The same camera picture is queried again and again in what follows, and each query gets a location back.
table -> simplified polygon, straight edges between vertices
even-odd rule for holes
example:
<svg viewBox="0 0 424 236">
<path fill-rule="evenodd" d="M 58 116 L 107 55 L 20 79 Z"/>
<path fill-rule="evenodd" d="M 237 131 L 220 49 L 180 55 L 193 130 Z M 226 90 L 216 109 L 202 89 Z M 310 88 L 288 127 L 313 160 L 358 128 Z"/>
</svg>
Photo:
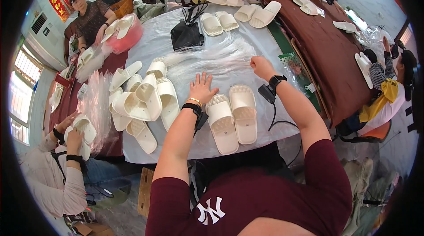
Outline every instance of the table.
<svg viewBox="0 0 424 236">
<path fill-rule="evenodd" d="M 230 14 L 234 14 L 239 8 L 221 6 L 216 4 L 209 4 L 205 12 L 214 14 L 216 11 L 224 10 Z M 140 41 L 129 50 L 128 59 L 125 66 L 129 66 L 137 60 L 142 61 L 143 68 L 138 72 L 142 77 L 146 76 L 146 70 L 154 58 L 164 56 L 168 53 L 173 52 L 170 31 L 171 29 L 183 18 L 181 9 L 174 10 L 155 18 L 146 21 L 143 24 L 143 36 Z M 289 75 L 283 68 L 278 58 L 282 54 L 275 40 L 268 32 L 268 29 L 253 28 L 248 23 L 238 22 L 240 27 L 232 32 L 240 34 L 251 44 L 258 55 L 271 60 L 277 72 L 285 75 Z M 217 37 L 209 37 L 203 33 L 205 37 L 204 46 L 208 47 L 211 44 L 220 42 L 225 38 L 225 33 Z M 216 77 L 212 81 L 212 87 L 219 87 L 220 93 L 229 95 L 229 89 L 231 85 L 245 84 L 250 86 L 254 91 L 256 105 L 257 105 L 257 122 L 258 122 L 258 138 L 257 142 L 251 145 L 241 145 L 237 152 L 243 152 L 249 149 L 262 147 L 268 143 L 276 141 L 278 139 L 287 138 L 299 131 L 289 124 L 278 124 L 274 126 L 270 132 L 268 128 L 273 118 L 273 106 L 269 104 L 261 95 L 257 92 L 257 88 L 262 84 L 267 83 L 265 80 L 258 78 L 253 71 L 248 75 L 222 75 Z M 187 85 L 186 90 L 178 90 L 177 97 L 180 107 L 188 98 L 189 86 Z M 285 111 L 281 101 L 276 101 L 276 120 L 288 120 L 293 122 Z M 132 163 L 147 164 L 157 163 L 162 145 L 165 139 L 166 130 L 163 127 L 162 121 L 158 118 L 154 122 L 148 122 L 148 126 L 155 136 L 158 146 L 151 154 L 146 154 L 135 138 L 123 132 L 123 153 L 127 161 Z M 195 158 L 211 158 L 218 157 L 221 154 L 218 152 L 215 141 L 212 137 L 209 124 L 205 123 L 202 129 L 196 134 L 193 144 L 188 155 L 188 159 Z"/>
<path fill-rule="evenodd" d="M 104 61 L 103 67 L 99 69 L 99 73 L 106 71 L 114 73 L 117 68 L 123 68 L 127 60 L 128 52 L 114 54 L 111 53 Z M 62 93 L 59 106 L 50 115 L 49 132 L 53 130 L 55 124 L 62 122 L 68 115 L 75 112 L 78 106 L 77 94 L 82 84 L 77 80 L 74 81 L 72 88 L 65 89 Z M 119 140 L 114 143 L 106 143 L 103 146 L 101 155 L 104 156 L 121 156 L 122 155 L 122 132 L 117 132 L 115 127 L 112 126 L 111 134 L 119 136 Z"/>
<path fill-rule="evenodd" d="M 262 0 L 269 3 L 273 0 Z M 325 17 L 310 16 L 292 0 L 275 0 L 282 4 L 278 19 L 295 39 L 303 59 L 321 91 L 329 112 L 331 127 L 351 116 L 368 103 L 377 90 L 370 90 L 356 64 L 354 54 L 363 48 L 354 34 L 347 34 L 333 21 L 352 22 L 339 14 L 334 5 L 313 0 L 325 11 Z"/>
</svg>

white plastic tablecloth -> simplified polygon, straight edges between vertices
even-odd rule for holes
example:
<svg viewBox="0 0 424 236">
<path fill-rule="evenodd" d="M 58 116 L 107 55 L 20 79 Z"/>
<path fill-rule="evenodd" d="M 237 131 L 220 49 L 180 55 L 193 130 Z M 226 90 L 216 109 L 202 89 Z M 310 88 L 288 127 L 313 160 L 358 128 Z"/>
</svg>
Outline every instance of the white plastic tablecloth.
<svg viewBox="0 0 424 236">
<path fill-rule="evenodd" d="M 205 12 L 215 14 L 216 11 L 224 10 L 230 14 L 234 14 L 238 9 L 239 8 L 237 7 L 209 4 Z M 153 59 L 173 52 L 170 32 L 182 18 L 182 11 L 181 9 L 178 9 L 146 21 L 143 24 L 143 36 L 140 41 L 129 50 L 125 66 L 128 67 L 135 61 L 140 60 L 143 63 L 143 68 L 138 73 L 144 78 Z M 262 55 L 268 58 L 273 63 L 273 66 L 278 73 L 286 74 L 286 70 L 283 68 L 280 59 L 278 58 L 278 56 L 282 54 L 281 49 L 278 47 L 270 32 L 268 32 L 268 29 L 266 27 L 261 29 L 251 27 L 248 22 L 242 23 L 238 21 L 238 23 L 240 25 L 239 28 L 232 30 L 232 32 L 236 32 L 244 37 L 246 41 L 255 48 L 257 55 Z M 203 44 L 205 47 L 221 42 L 225 38 L 225 32 L 216 37 L 210 37 L 203 32 L 202 34 L 205 37 L 205 42 Z M 228 74 L 214 78 L 212 81 L 212 88 L 218 87 L 220 89 L 219 93 L 229 96 L 230 87 L 237 84 L 248 85 L 254 91 L 257 106 L 258 129 L 256 143 L 250 145 L 240 144 L 237 152 L 262 147 L 278 139 L 288 138 L 299 133 L 294 126 L 287 123 L 279 123 L 275 125 L 270 132 L 268 132 L 268 128 L 272 122 L 274 109 L 273 106 L 257 92 L 257 89 L 262 84 L 268 83 L 265 80 L 258 78 L 253 73 L 253 70 L 251 74 Z M 187 100 L 188 92 L 189 85 L 187 85 L 186 90 L 177 91 L 180 107 Z M 276 100 L 275 104 L 277 109 L 276 121 L 288 120 L 293 122 L 279 99 Z M 124 131 L 123 153 L 128 162 L 138 164 L 157 163 L 167 131 L 165 130 L 160 117 L 154 122 L 147 122 L 147 124 L 156 138 L 158 146 L 151 154 L 146 154 L 143 149 L 141 149 L 135 138 Z M 222 155 L 216 148 L 209 124 L 206 122 L 202 129 L 196 133 L 188 159 L 212 158 L 218 156 Z"/>
</svg>

orange crate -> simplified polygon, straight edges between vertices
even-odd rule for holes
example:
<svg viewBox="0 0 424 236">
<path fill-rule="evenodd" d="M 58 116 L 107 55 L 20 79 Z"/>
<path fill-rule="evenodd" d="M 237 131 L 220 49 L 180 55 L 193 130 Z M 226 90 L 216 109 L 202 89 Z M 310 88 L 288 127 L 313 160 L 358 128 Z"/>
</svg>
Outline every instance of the orange crate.
<svg viewBox="0 0 424 236">
<path fill-rule="evenodd" d="M 132 0 L 121 0 L 110 6 L 110 9 L 116 14 L 117 19 L 120 19 L 127 14 L 134 13 Z"/>
</svg>

red t-shirt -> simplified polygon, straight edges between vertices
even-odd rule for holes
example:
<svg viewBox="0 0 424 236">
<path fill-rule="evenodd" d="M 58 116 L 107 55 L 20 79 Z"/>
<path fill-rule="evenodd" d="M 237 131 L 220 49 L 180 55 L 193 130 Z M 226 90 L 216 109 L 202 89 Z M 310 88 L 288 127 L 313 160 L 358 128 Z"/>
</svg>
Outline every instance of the red t-shirt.
<svg viewBox="0 0 424 236">
<path fill-rule="evenodd" d="M 214 180 L 190 212 L 189 187 L 164 177 L 151 186 L 146 235 L 237 235 L 257 217 L 295 223 L 316 235 L 340 235 L 352 212 L 349 179 L 330 140 L 305 156 L 306 185 L 259 169 Z"/>
</svg>

white slipper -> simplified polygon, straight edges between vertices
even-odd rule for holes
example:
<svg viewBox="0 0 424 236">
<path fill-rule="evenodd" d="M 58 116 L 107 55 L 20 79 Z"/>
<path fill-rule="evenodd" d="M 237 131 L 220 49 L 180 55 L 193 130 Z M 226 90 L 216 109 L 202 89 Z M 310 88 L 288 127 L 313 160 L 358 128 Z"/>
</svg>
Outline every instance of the white slipper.
<svg viewBox="0 0 424 236">
<path fill-rule="evenodd" d="M 118 32 L 118 36 L 116 37 L 116 39 L 118 39 L 118 40 L 122 39 L 122 38 L 124 38 L 124 36 L 127 35 L 127 32 L 130 29 L 133 21 L 134 21 L 134 16 L 128 16 L 128 17 L 122 18 L 118 21 L 119 32 Z"/>
<path fill-rule="evenodd" d="M 78 62 L 77 62 L 77 72 L 78 72 L 78 70 L 80 70 L 82 68 L 83 65 L 84 65 L 84 62 L 82 61 L 82 57 L 79 56 Z"/>
<path fill-rule="evenodd" d="M 305 12 L 306 14 L 309 14 L 309 15 L 318 15 L 318 14 L 320 14 L 320 12 L 318 11 L 317 7 L 312 2 L 309 2 L 309 3 L 301 6 L 300 7 L 300 10 L 303 11 L 303 12 Z"/>
<path fill-rule="evenodd" d="M 91 124 L 90 119 L 86 116 L 77 116 L 72 122 L 72 126 L 78 128 L 78 131 L 84 132 L 84 141 L 87 144 L 93 142 L 94 138 L 97 135 L 96 129 Z"/>
<path fill-rule="evenodd" d="M 157 88 L 160 99 L 162 101 L 162 112 L 160 117 L 166 129 L 169 130 L 175 118 L 180 113 L 180 106 L 178 105 L 177 93 L 175 92 L 174 85 L 167 78 L 159 78 L 156 80 Z"/>
<path fill-rule="evenodd" d="M 217 11 L 215 12 L 215 15 L 224 31 L 229 32 L 239 27 L 234 16 L 228 14 L 226 11 Z"/>
<path fill-rule="evenodd" d="M 137 73 L 143 67 L 141 61 L 136 61 L 129 65 L 126 69 L 116 69 L 113 74 L 112 81 L 109 86 L 109 91 L 116 90 L 120 85 L 124 84 L 132 75 Z"/>
<path fill-rule="evenodd" d="M 127 126 L 127 132 L 135 137 L 145 153 L 150 154 L 156 149 L 158 145 L 157 141 L 150 129 L 147 127 L 146 122 L 133 119 Z"/>
<path fill-rule="evenodd" d="M 147 69 L 146 76 L 148 76 L 150 74 L 155 74 L 155 77 L 157 79 L 158 78 L 165 78 L 167 69 L 168 69 L 168 67 L 163 62 L 163 58 L 157 57 L 157 58 L 153 59 L 149 68 Z"/>
<path fill-rule="evenodd" d="M 140 86 L 143 79 L 141 78 L 140 74 L 134 74 L 128 81 L 125 88 L 125 92 L 131 92 L 134 91 Z"/>
<path fill-rule="evenodd" d="M 68 133 L 71 132 L 73 129 L 74 129 L 73 127 L 66 128 L 65 134 L 64 134 L 65 143 L 68 142 Z M 83 140 L 81 143 L 81 148 L 80 148 L 80 156 L 82 156 L 83 160 L 88 160 L 90 158 L 90 154 L 91 154 L 90 146 L 87 143 L 85 143 L 85 141 Z"/>
<path fill-rule="evenodd" d="M 63 69 L 60 73 L 59 73 L 59 76 L 61 76 L 62 78 L 66 78 L 66 76 L 67 76 L 67 74 L 68 74 L 68 72 L 69 72 L 69 69 L 71 68 L 71 66 L 69 66 L 69 67 L 67 67 L 66 69 Z"/>
<path fill-rule="evenodd" d="M 63 93 L 63 85 L 57 84 L 56 88 L 54 89 L 53 97 L 60 101 L 60 98 L 62 97 L 62 93 Z"/>
<path fill-rule="evenodd" d="M 231 7 L 241 7 L 244 5 L 243 0 L 206 0 L 218 5 L 226 5 Z"/>
<path fill-rule="evenodd" d="M 142 0 L 133 0 L 133 6 L 143 4 Z"/>
<path fill-rule="evenodd" d="M 359 69 L 361 69 L 362 75 L 364 76 L 364 79 L 367 82 L 368 88 L 374 88 L 369 74 L 369 69 L 371 65 L 364 58 L 360 57 L 357 53 L 355 54 L 355 60 L 359 66 Z"/>
<path fill-rule="evenodd" d="M 365 61 L 371 66 L 371 60 L 361 51 L 359 52 L 360 57 L 362 57 L 363 59 L 365 59 Z"/>
<path fill-rule="evenodd" d="M 217 94 L 206 104 L 208 123 L 215 139 L 216 147 L 222 155 L 228 155 L 238 150 L 238 139 L 234 118 L 231 113 L 230 101 L 224 94 Z"/>
<path fill-rule="evenodd" d="M 230 103 L 240 144 L 252 144 L 256 141 L 258 130 L 256 120 L 256 102 L 253 91 L 246 85 L 235 85 L 230 89 Z"/>
<path fill-rule="evenodd" d="M 258 7 L 258 5 L 243 5 L 234 14 L 234 18 L 238 19 L 241 22 L 250 21 Z"/>
<path fill-rule="evenodd" d="M 293 0 L 293 2 L 296 3 L 299 6 L 303 6 L 303 5 L 310 3 L 309 0 Z"/>
<path fill-rule="evenodd" d="M 204 13 L 200 16 L 200 23 L 203 31 L 209 36 L 219 35 L 223 32 L 222 26 L 217 17 L 210 13 Z"/>
<path fill-rule="evenodd" d="M 118 29 L 118 20 L 115 20 L 114 22 L 112 22 L 111 25 L 109 25 L 106 30 L 105 30 L 105 34 L 106 36 L 103 38 L 103 40 L 101 42 L 105 42 L 107 39 L 109 39 Z"/>
<path fill-rule="evenodd" d="M 162 112 L 162 101 L 160 100 L 156 77 L 154 74 L 147 75 L 135 90 L 135 95 L 140 101 L 146 103 L 150 121 L 156 121 Z"/>
<path fill-rule="evenodd" d="M 356 26 L 352 23 L 333 21 L 333 25 L 347 33 L 356 32 Z"/>
<path fill-rule="evenodd" d="M 113 109 L 113 101 L 123 94 L 122 88 L 118 87 L 117 90 L 111 92 L 109 96 L 109 111 L 112 113 L 113 124 L 115 129 L 118 132 L 124 131 L 127 128 L 128 124 L 131 122 L 132 118 L 123 116 L 119 114 L 115 109 Z"/>
<path fill-rule="evenodd" d="M 249 25 L 255 28 L 262 28 L 270 24 L 281 8 L 281 3 L 271 1 L 265 8 L 256 9 Z"/>
<path fill-rule="evenodd" d="M 86 64 L 92 57 L 93 57 L 94 51 L 92 47 L 87 48 L 84 53 L 82 53 L 78 58 L 78 64 L 82 61 L 82 64 Z"/>
<path fill-rule="evenodd" d="M 149 110 L 145 102 L 140 101 L 135 92 L 124 92 L 112 102 L 112 108 L 120 115 L 151 121 Z"/>
</svg>

